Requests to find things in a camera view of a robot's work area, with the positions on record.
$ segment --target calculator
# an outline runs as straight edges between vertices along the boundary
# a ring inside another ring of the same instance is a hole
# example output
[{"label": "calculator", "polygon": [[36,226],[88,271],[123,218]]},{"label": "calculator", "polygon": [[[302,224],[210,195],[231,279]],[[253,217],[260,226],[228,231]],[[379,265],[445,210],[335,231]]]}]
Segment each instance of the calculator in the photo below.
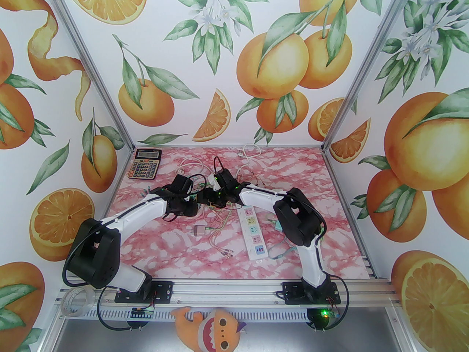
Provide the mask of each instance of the calculator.
[{"label": "calculator", "polygon": [[135,158],[130,168],[129,179],[153,180],[156,177],[161,150],[137,149]]}]

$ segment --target wall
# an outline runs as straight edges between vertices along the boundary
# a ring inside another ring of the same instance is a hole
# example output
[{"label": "wall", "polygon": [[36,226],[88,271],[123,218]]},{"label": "wall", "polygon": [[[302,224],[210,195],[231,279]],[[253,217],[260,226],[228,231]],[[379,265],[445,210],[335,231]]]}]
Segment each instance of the wall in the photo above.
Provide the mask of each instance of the wall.
[{"label": "wall", "polygon": [[[0,22],[0,351],[24,352],[50,322],[77,228],[101,218],[129,150],[45,0],[0,0]],[[87,130],[93,115],[101,130]],[[84,156],[93,142],[100,176]]]},{"label": "wall", "polygon": [[63,1],[135,143],[320,144],[391,0]]},{"label": "wall", "polygon": [[469,345],[468,3],[407,2],[328,152],[376,273],[429,351]]}]

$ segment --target pink marble surface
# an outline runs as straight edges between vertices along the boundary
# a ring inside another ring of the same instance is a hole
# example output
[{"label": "pink marble surface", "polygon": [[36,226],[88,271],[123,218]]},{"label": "pink marble surface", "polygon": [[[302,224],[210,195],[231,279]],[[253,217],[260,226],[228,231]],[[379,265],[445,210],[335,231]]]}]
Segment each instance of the pink marble surface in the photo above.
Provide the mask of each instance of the pink marble surface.
[{"label": "pink marble surface", "polygon": [[[156,179],[133,180],[124,176],[109,215],[137,203],[148,186],[153,189],[171,183],[175,169],[185,157],[196,157],[212,168],[213,158],[218,155],[233,175],[239,166],[247,163],[246,159],[238,156],[238,147],[165,146],[161,149],[162,161]],[[255,154],[255,151],[248,151],[247,154]],[[201,166],[186,166],[184,171],[186,176],[193,175],[201,171]],[[243,180],[252,180],[266,188],[289,190],[295,186],[301,189],[327,222],[327,233],[321,243],[326,270],[343,278],[369,277],[319,149],[263,148],[262,154],[250,159],[250,165],[241,172]],[[202,173],[209,174],[207,169]],[[221,217],[224,219],[227,214],[228,211],[224,210]],[[274,223],[269,221],[275,219],[275,215],[261,209],[256,209],[256,214],[267,247],[281,242],[284,235],[276,231]],[[122,261],[160,278],[296,279],[302,275],[296,251],[278,260],[265,258],[250,261],[236,211],[231,212],[226,226],[216,239],[218,246],[233,250],[231,258],[223,256],[209,244],[209,234],[195,237],[192,229],[196,224],[219,227],[219,222],[207,209],[205,219],[199,210],[195,218],[179,217],[171,223],[161,218],[153,220],[123,243]],[[271,256],[279,255],[288,248],[289,245],[283,243],[271,250]]]}]

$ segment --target power strip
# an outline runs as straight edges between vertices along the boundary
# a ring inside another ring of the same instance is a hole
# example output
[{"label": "power strip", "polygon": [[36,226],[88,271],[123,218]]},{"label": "power strip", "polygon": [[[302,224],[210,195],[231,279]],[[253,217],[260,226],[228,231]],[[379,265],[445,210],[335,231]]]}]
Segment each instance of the power strip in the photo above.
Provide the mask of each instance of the power strip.
[{"label": "power strip", "polygon": [[238,210],[238,218],[243,231],[246,250],[249,260],[260,260],[269,256],[262,231],[258,222],[258,217],[253,206],[243,206]]}]

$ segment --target orange plush toy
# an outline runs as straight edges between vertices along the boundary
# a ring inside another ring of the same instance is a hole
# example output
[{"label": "orange plush toy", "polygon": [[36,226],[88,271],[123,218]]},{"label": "orange plush toy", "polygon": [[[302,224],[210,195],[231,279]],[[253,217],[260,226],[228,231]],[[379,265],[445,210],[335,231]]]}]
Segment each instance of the orange plush toy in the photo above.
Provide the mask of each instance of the orange plush toy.
[{"label": "orange plush toy", "polygon": [[190,307],[171,312],[176,318],[176,333],[194,352],[233,352],[238,347],[240,331],[246,323],[239,322],[223,309],[214,309],[204,319],[195,312],[194,320],[186,319]]}]

